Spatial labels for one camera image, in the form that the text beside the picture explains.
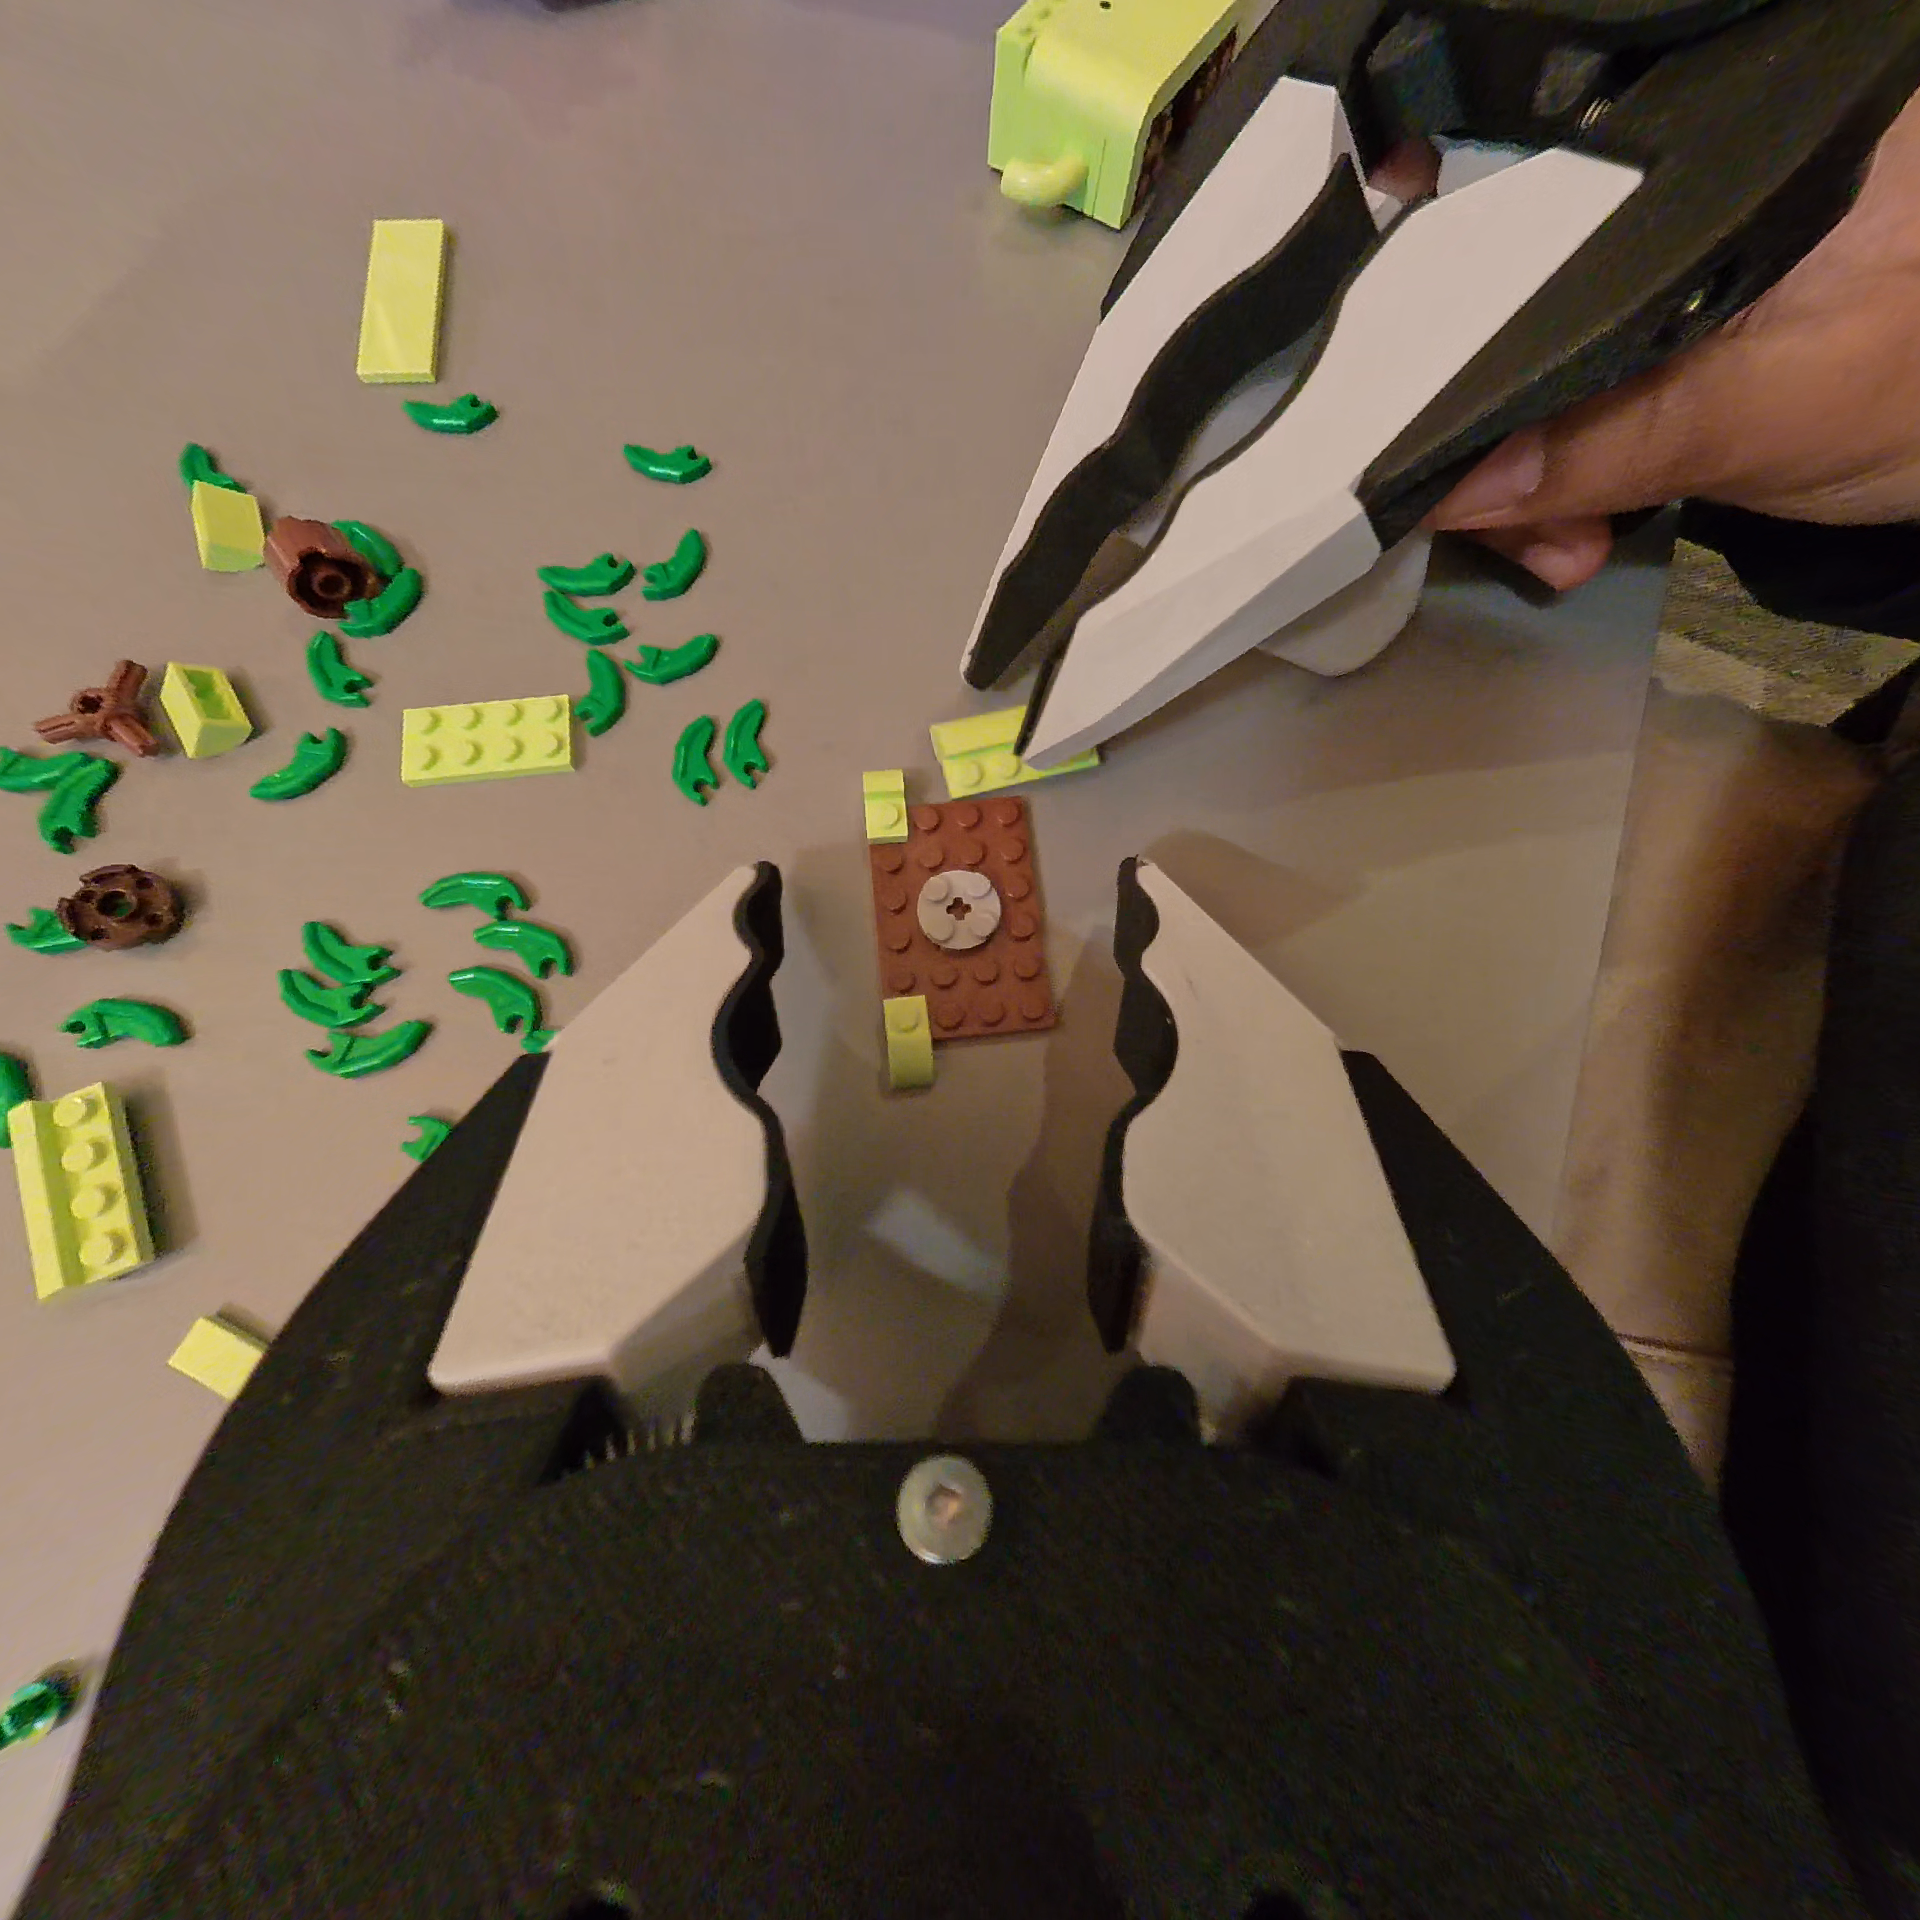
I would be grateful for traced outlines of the person's right hand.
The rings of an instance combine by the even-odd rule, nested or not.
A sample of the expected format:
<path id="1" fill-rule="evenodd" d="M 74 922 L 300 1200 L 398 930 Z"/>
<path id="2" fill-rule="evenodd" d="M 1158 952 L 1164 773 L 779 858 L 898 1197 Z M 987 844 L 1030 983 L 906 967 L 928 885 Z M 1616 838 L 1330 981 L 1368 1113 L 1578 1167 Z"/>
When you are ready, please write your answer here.
<path id="1" fill-rule="evenodd" d="M 1584 585 L 1619 514 L 1684 496 L 1816 524 L 1919 505 L 1919 102 L 1856 200 L 1763 300 L 1663 368 L 1530 424 L 1424 518 L 1550 586 Z"/>

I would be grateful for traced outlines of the brown round brick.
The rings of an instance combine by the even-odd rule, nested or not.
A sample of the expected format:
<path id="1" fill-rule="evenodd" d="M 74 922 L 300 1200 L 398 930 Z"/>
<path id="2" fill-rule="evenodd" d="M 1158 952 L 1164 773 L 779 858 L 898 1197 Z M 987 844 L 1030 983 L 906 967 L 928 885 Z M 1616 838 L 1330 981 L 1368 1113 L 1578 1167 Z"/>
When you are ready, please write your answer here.
<path id="1" fill-rule="evenodd" d="M 300 609 L 326 621 L 338 621 L 351 604 L 368 601 L 387 585 L 348 535 L 323 518 L 280 517 L 264 560 Z"/>

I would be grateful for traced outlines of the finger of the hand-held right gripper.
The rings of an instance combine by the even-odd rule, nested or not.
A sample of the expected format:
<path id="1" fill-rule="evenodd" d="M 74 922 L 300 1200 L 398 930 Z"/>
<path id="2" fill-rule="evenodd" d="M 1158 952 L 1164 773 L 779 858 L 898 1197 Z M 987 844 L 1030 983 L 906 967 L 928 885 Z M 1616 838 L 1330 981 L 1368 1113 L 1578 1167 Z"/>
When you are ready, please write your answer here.
<path id="1" fill-rule="evenodd" d="M 1402 537 L 1360 505 L 1368 466 L 1641 178 L 1543 150 L 1407 213 L 1288 406 L 1183 494 L 1132 581 L 1082 614 L 1025 757 L 1091 749 L 1273 638 L 1323 676 L 1374 658 L 1417 604 L 1426 544 L 1383 565 Z"/>
<path id="2" fill-rule="evenodd" d="M 1334 84 L 1278 80 L 1105 310 L 977 620 L 1002 680 L 1228 390 L 1302 340 L 1376 241 Z"/>

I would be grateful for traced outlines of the brown three-pronged piece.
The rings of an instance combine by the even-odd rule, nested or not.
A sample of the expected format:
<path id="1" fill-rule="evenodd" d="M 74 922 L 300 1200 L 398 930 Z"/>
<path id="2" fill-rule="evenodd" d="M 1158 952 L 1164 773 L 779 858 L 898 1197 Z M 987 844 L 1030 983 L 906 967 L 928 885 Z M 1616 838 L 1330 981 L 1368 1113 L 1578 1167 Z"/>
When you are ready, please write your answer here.
<path id="1" fill-rule="evenodd" d="M 138 661 L 114 662 L 106 682 L 75 690 L 66 706 L 35 724 L 41 740 L 68 745 L 107 740 L 136 757 L 160 754 L 160 740 L 142 709 L 150 668 Z"/>

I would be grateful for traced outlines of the scattered green leaf pieces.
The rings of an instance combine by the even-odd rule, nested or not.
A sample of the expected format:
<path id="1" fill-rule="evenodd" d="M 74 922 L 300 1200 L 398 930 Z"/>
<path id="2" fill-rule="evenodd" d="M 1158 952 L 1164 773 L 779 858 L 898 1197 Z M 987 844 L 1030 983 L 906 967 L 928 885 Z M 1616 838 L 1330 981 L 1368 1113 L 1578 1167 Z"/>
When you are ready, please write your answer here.
<path id="1" fill-rule="evenodd" d="M 785 494 L 783 406 L 742 390 L 532 394 L 439 436 L 388 390 L 219 386 L 6 413 L 6 745 L 97 665 L 227 671 L 251 737 L 131 757 L 95 837 L 50 850 L 6 800 L 6 922 L 82 872 L 167 878 L 166 944 L 6 935 L 6 1089 L 112 1085 L 154 1260 L 41 1301 L 6 1148 L 6 1812 L 59 1791 L 68 1733 L 228 1404 L 169 1368 L 204 1314 L 276 1332 L 494 1078 L 555 1037 L 716 882 L 779 856 L 778 801 L 668 762 L 767 690 L 743 616 Z M 387 576 L 338 621 L 268 565 L 208 570 L 193 481 L 337 525 Z M 571 770 L 400 782 L 407 709 L 571 700 Z"/>

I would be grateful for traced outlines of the grey patterned fabric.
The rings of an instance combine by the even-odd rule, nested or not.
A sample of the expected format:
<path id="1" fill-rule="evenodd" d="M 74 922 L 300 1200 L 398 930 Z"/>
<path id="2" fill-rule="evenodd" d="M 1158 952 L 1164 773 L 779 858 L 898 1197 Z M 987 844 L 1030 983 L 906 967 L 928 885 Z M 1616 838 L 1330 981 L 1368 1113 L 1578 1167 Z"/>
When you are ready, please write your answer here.
<path id="1" fill-rule="evenodd" d="M 1723 558 L 1673 546 L 1655 642 L 1668 690 L 1720 695 L 1784 721 L 1827 727 L 1894 680 L 1916 642 L 1771 614 Z"/>

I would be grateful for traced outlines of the large lime smooth tile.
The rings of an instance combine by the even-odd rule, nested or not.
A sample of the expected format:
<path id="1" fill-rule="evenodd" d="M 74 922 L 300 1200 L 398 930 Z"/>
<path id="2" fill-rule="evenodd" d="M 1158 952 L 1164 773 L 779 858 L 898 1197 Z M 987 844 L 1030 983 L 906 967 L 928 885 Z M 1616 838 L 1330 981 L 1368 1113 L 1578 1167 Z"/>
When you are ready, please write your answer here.
<path id="1" fill-rule="evenodd" d="M 439 380 L 448 233 L 441 220 L 374 222 L 354 373 L 367 384 Z"/>

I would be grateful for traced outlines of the person's dark clothing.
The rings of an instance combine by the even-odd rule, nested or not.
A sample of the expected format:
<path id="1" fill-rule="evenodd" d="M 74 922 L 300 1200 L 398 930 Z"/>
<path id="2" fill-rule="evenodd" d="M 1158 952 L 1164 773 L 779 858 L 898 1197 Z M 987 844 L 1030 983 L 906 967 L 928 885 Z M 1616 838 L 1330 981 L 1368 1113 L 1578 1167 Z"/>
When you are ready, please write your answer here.
<path id="1" fill-rule="evenodd" d="M 1798 1687 L 1916 1693 L 1916 758 L 1851 829 L 1808 1101 L 1744 1230 L 1721 1510 Z"/>

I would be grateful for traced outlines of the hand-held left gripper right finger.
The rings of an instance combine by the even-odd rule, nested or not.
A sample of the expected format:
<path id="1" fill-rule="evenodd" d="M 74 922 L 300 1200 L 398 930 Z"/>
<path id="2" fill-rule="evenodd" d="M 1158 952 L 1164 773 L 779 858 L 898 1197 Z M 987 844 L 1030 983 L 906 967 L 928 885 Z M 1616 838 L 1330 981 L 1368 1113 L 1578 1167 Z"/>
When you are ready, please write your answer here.
<path id="1" fill-rule="evenodd" d="M 1246 1432 L 1294 1378 L 1439 1391 L 1456 1362 L 1335 1034 L 1148 858 L 1120 865 L 1088 1297 L 1112 1351 Z"/>

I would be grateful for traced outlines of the lime slope by barrel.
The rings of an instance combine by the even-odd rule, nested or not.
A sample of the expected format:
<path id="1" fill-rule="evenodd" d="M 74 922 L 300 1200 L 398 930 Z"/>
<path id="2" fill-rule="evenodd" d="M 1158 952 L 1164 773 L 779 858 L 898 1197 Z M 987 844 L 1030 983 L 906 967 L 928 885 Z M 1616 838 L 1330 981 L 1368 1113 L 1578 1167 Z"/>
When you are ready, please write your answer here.
<path id="1" fill-rule="evenodd" d="M 268 528 L 255 494 L 198 479 L 187 494 L 199 565 L 208 570 L 251 570 L 266 565 Z"/>

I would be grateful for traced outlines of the large lime brick assembly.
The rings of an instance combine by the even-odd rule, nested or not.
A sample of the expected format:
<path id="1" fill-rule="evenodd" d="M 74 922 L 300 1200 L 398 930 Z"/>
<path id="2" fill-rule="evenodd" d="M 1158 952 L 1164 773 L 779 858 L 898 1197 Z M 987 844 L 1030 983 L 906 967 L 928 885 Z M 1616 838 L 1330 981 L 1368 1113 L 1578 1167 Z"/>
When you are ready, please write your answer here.
<path id="1" fill-rule="evenodd" d="M 1246 33 L 1241 2 L 1022 5 L 995 41 L 1002 193 L 1127 225 Z"/>

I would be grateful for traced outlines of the brown round holed plate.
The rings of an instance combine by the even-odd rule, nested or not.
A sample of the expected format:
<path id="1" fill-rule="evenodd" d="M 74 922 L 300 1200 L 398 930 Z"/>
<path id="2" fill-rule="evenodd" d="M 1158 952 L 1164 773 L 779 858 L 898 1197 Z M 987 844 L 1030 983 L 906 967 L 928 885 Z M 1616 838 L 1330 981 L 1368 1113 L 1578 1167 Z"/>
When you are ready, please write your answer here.
<path id="1" fill-rule="evenodd" d="M 56 904 L 65 933 L 89 951 L 124 951 L 174 938 L 186 920 L 178 888 L 134 864 L 88 870 Z"/>

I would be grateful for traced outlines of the lime two-by-four studded plate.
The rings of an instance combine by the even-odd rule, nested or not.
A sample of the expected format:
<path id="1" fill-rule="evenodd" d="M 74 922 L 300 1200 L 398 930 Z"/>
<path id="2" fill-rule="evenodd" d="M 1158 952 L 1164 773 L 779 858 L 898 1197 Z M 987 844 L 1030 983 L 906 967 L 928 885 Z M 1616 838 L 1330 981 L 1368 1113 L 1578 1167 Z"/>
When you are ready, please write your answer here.
<path id="1" fill-rule="evenodd" d="M 571 700 L 536 695 L 490 703 L 407 709 L 400 782 L 446 786 L 571 770 Z"/>

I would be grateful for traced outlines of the brown studded plate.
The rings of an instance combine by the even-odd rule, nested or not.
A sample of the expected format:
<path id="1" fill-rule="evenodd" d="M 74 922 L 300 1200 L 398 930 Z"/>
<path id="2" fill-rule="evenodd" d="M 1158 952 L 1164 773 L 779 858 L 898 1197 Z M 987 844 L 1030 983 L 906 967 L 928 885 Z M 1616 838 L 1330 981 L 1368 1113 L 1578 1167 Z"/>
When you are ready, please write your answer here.
<path id="1" fill-rule="evenodd" d="M 913 805 L 910 817 L 903 844 L 868 845 L 882 997 L 923 994 L 935 1040 L 1051 1028 L 1046 903 L 1025 801 Z M 926 878 L 959 869 L 992 878 L 1002 920 L 978 948 L 940 951 L 922 935 L 916 903 Z"/>

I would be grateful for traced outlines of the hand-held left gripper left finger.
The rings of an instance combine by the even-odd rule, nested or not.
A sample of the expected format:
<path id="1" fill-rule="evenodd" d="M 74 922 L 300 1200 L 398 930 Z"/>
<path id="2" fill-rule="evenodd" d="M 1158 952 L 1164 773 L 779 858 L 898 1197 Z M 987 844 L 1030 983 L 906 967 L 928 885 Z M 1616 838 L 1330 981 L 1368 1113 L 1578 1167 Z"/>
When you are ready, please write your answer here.
<path id="1" fill-rule="evenodd" d="M 544 1056 L 435 1358 L 465 1394 L 576 1376 L 683 1408 L 714 1364 L 793 1349 L 808 1240 L 783 1121 L 770 862 L 728 874 Z"/>

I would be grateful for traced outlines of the long lime curved brick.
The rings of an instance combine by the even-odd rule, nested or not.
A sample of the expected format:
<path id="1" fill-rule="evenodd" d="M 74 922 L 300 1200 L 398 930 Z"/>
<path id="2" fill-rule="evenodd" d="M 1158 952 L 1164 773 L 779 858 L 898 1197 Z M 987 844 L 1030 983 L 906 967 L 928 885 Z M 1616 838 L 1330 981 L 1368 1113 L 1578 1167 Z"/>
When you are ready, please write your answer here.
<path id="1" fill-rule="evenodd" d="M 1018 751 L 1022 727 L 1025 706 L 978 710 L 934 724 L 928 735 L 945 777 L 946 798 L 978 800 L 1014 786 L 1086 773 L 1099 766 L 1099 751 L 1091 749 L 1064 758 L 1051 768 L 1039 768 Z"/>
<path id="2" fill-rule="evenodd" d="M 128 1117 L 112 1085 L 18 1101 L 7 1130 L 41 1301 L 154 1260 Z"/>

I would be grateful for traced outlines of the small lime hollow brick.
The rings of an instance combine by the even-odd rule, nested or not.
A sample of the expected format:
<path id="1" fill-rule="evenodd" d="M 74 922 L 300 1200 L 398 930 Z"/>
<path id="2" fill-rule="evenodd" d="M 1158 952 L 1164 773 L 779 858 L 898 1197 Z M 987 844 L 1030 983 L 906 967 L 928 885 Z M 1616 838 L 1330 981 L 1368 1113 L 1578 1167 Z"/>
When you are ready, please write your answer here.
<path id="1" fill-rule="evenodd" d="M 246 745 L 255 721 L 227 671 L 172 661 L 163 668 L 160 709 L 186 757 L 199 761 Z"/>

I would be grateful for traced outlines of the narrow lime smooth tile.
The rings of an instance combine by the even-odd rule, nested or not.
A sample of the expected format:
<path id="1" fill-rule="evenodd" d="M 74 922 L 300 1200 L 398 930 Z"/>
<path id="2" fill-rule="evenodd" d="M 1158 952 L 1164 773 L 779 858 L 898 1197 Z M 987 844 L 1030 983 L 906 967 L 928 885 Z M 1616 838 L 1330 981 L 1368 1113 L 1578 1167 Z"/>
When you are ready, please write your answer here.
<path id="1" fill-rule="evenodd" d="M 273 1338 L 225 1314 L 204 1314 L 182 1334 L 167 1358 L 178 1376 L 233 1404 L 251 1380 Z"/>

